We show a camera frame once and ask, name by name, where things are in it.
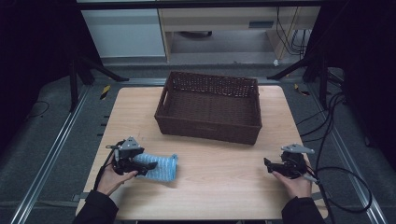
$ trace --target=sleeve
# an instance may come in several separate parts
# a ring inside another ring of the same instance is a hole
[[[85,204],[75,217],[73,224],[113,223],[119,208],[105,194],[91,190]]]
[[[312,198],[293,198],[282,210],[284,224],[324,224]]]

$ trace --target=wicker basket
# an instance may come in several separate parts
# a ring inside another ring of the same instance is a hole
[[[254,145],[262,128],[257,79],[171,72],[154,117],[163,134]]]

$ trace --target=human hand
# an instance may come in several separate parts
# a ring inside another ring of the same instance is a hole
[[[126,173],[125,175],[118,175],[111,165],[113,157],[114,154],[111,155],[110,159],[108,160],[97,188],[97,191],[104,193],[107,196],[110,196],[125,181],[130,180],[137,175],[137,171],[132,171],[130,173]]]
[[[309,198],[312,194],[312,182],[300,176],[295,179],[289,179],[282,174],[273,171],[272,174],[286,187],[286,190],[291,199],[298,198]]]

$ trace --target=wooden table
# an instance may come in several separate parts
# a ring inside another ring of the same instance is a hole
[[[162,89],[120,90],[84,191],[93,188],[109,153],[106,146],[133,136],[146,153],[176,153],[177,178],[171,183],[135,178],[122,185],[111,195],[120,208],[117,219],[281,219],[289,198],[263,158],[281,162],[282,146],[301,144],[282,89],[259,87],[262,129],[254,146],[161,134],[154,113]]]

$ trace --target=metal bar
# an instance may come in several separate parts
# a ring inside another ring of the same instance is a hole
[[[269,80],[267,77],[255,77],[259,85],[276,85],[280,81]],[[165,84],[166,78],[130,78],[128,81],[118,82],[121,85],[131,85],[131,86],[163,86]]]
[[[316,94],[314,95],[314,100],[315,103],[317,104],[318,108],[320,110],[322,110],[322,105],[321,102],[318,100],[318,98],[316,97],[316,95],[318,95],[318,92],[315,88],[312,88],[311,85],[308,85],[308,88],[311,92],[315,92]],[[326,119],[326,116],[321,113],[323,120]],[[335,148],[338,151],[338,154],[340,155],[341,161],[342,163],[345,165],[345,167],[355,173],[356,175],[358,175],[359,177],[361,177],[361,179],[364,180],[363,178],[363,174],[361,173],[361,170],[359,169],[359,166],[357,165],[357,163],[355,162],[355,160],[352,158],[352,156],[349,153],[349,150],[347,149],[346,144],[343,141],[343,138],[341,137],[341,134],[338,132],[337,128],[334,127],[332,128],[332,133],[331,133],[331,137],[332,137],[332,142],[335,144]],[[356,178],[354,177],[350,177],[350,180],[352,182],[352,185],[354,186],[360,200],[362,204],[368,204],[369,202],[369,197],[367,195],[367,192],[365,190],[365,187],[363,186],[363,184],[358,181]],[[375,196],[373,195],[373,202],[371,207],[367,210],[367,215],[370,218],[371,222],[373,224],[388,224],[378,202],[375,199]]]
[[[55,164],[63,146],[64,142],[67,139],[67,136],[69,135],[76,118],[80,112],[80,109],[82,108],[85,100],[87,93],[91,87],[84,86],[83,90],[81,90],[81,95],[80,95],[80,101],[76,107],[76,109],[73,112],[70,112],[68,115],[64,126],[60,130],[58,136],[55,139],[54,144],[52,145],[49,154],[47,155],[47,158],[44,160],[43,164],[41,165],[40,170],[38,171],[35,180],[33,181],[32,185],[28,189],[27,193],[23,197],[23,200],[21,201],[20,205],[18,206],[17,210],[14,213],[13,218],[11,219],[11,224],[14,223],[24,223],[26,219],[28,218],[30,212],[33,209],[33,206],[35,205],[35,202],[37,201],[37,197],[41,190],[44,187],[44,184],[47,181],[48,176],[50,175],[50,171],[53,168],[53,165]]]
[[[346,0],[205,0],[205,1],[141,1],[57,4],[56,7],[80,10],[197,8],[197,7],[321,7]]]

